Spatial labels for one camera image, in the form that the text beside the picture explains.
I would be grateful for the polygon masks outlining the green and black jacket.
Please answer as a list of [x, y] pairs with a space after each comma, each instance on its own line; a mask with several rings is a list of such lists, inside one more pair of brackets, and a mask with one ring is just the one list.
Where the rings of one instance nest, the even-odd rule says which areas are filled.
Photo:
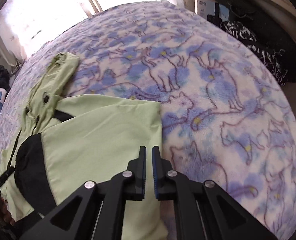
[[[22, 235], [85, 182], [109, 181], [127, 169], [141, 146], [160, 145], [160, 104], [104, 95], [62, 98], [79, 58], [57, 54], [32, 88], [21, 125], [2, 152], [0, 192]], [[160, 220], [153, 187], [145, 180], [142, 201], [126, 202], [124, 221], [131, 239], [159, 239], [167, 232]]]

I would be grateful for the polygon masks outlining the black clothes pile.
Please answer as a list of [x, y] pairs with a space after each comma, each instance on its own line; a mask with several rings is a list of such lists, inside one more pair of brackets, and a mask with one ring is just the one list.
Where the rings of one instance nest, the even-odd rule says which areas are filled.
[[0, 65], [0, 88], [6, 90], [8, 93], [10, 90], [10, 74], [6, 68]]

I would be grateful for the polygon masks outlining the blue cat print blanket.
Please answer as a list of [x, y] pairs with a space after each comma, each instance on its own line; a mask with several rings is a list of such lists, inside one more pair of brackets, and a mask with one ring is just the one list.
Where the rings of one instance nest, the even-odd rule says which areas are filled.
[[211, 179], [278, 239], [296, 231], [296, 119], [277, 81], [241, 42], [167, 1], [83, 20], [23, 64], [0, 113], [0, 161], [32, 88], [60, 53], [79, 64], [61, 97], [160, 104], [159, 146], [173, 168]]

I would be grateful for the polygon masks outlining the black white patterned cloth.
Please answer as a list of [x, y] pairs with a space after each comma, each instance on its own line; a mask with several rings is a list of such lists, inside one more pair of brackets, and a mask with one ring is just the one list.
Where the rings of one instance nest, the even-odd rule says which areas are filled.
[[224, 21], [220, 28], [243, 43], [271, 72], [281, 86], [296, 82], [296, 52], [259, 38], [253, 31], [237, 21]]

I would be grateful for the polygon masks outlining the blue box by bed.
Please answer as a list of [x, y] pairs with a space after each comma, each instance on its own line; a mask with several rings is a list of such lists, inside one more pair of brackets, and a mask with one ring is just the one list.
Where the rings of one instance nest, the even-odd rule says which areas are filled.
[[229, 9], [212, 0], [197, 0], [197, 14], [208, 21], [216, 17], [229, 20]]

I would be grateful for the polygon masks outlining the white curtain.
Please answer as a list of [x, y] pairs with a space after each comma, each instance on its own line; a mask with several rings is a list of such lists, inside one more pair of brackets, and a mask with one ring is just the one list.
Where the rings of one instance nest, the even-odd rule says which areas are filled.
[[[160, 0], [7, 0], [0, 10], [0, 49], [9, 66], [24, 63], [41, 46], [80, 21], [113, 6]], [[166, 0], [191, 11], [194, 0]]]

